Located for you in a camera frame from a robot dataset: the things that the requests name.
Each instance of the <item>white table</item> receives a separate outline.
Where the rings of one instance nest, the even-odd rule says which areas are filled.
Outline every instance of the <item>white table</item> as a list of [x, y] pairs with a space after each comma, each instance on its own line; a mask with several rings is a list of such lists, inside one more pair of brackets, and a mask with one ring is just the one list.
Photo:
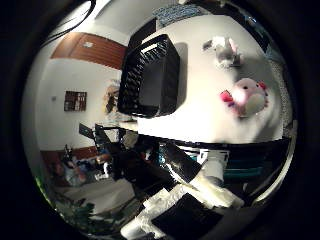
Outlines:
[[[206, 143], [252, 143], [282, 138], [280, 91], [270, 65], [254, 38], [227, 16], [205, 15], [185, 19], [150, 35], [168, 34], [180, 57], [178, 109], [171, 115], [138, 119], [139, 134]], [[213, 36], [229, 36], [244, 55], [241, 68], [214, 66], [214, 52], [202, 51]], [[246, 119], [235, 117], [219, 98], [237, 80], [249, 77], [266, 83], [269, 106]]]

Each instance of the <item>white wall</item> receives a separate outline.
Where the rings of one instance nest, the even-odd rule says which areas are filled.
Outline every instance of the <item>white wall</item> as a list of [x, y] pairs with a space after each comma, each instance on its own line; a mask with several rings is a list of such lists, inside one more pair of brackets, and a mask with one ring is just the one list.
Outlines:
[[[36, 133], [41, 150], [74, 148], [93, 145], [93, 141], [78, 133], [79, 122], [92, 127], [103, 122], [102, 97], [109, 80], [116, 79], [119, 70], [73, 59], [50, 60], [39, 84], [36, 101]], [[86, 111], [65, 112], [65, 91], [87, 92]]]
[[22, 99], [21, 134], [25, 154], [32, 170], [39, 167], [39, 162], [42, 162], [35, 126], [36, 96], [45, 67], [57, 44], [58, 42], [53, 42], [38, 53], [29, 72]]
[[131, 36], [152, 17], [152, 11], [177, 0], [112, 0], [95, 19], [96, 24]]

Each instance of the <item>wooden wall panel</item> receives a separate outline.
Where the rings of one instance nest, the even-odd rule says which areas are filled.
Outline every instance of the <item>wooden wall panel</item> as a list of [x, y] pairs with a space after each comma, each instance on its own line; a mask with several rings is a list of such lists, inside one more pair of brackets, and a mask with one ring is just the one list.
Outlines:
[[54, 50], [51, 58], [68, 58], [83, 35], [84, 33], [79, 32], [68, 33]]
[[61, 41], [51, 58], [74, 58], [121, 70], [125, 46], [92, 34], [69, 34]]

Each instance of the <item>white stuffed toy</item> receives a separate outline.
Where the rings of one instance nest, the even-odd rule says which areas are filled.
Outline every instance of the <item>white stuffed toy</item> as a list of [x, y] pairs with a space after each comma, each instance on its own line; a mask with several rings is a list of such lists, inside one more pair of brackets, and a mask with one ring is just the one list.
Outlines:
[[213, 37], [203, 44], [203, 51], [213, 48], [216, 53], [214, 63], [218, 67], [238, 67], [243, 63], [243, 57], [238, 53], [238, 46], [230, 37]]
[[225, 90], [220, 98], [238, 117], [249, 117], [268, 106], [266, 89], [263, 82], [242, 78], [233, 86], [231, 93]]

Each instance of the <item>cable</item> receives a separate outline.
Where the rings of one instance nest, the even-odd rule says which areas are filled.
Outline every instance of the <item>cable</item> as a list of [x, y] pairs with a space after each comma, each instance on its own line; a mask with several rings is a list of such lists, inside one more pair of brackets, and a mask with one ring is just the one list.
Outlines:
[[96, 6], [96, 0], [89, 0], [91, 2], [91, 5], [90, 5], [90, 8], [89, 10], [87, 11], [87, 14], [85, 15], [85, 17], [79, 22], [77, 23], [76, 25], [74, 25], [73, 27], [70, 27], [60, 33], [56, 33], [52, 36], [50, 36], [47, 41], [45, 43], [43, 43], [41, 46], [40, 46], [40, 49], [42, 49], [43, 47], [47, 46], [48, 44], [50, 44], [51, 42], [57, 40], [58, 38], [62, 37], [63, 35], [71, 32], [73, 29], [75, 29], [76, 27], [78, 27], [81, 23], [83, 23], [84, 20], [86, 20], [88, 18], [88, 16], [92, 13], [93, 9], [95, 8]]
[[78, 17], [85, 15], [88, 11], [89, 11], [89, 9], [87, 11], [85, 11], [84, 13], [81, 13], [79, 16], [76, 16], [74, 18], [69, 19], [68, 21], [65, 21], [65, 22], [59, 24], [56, 28], [62, 27], [63, 25], [67, 24], [68, 22], [71, 22], [71, 21], [77, 19]]

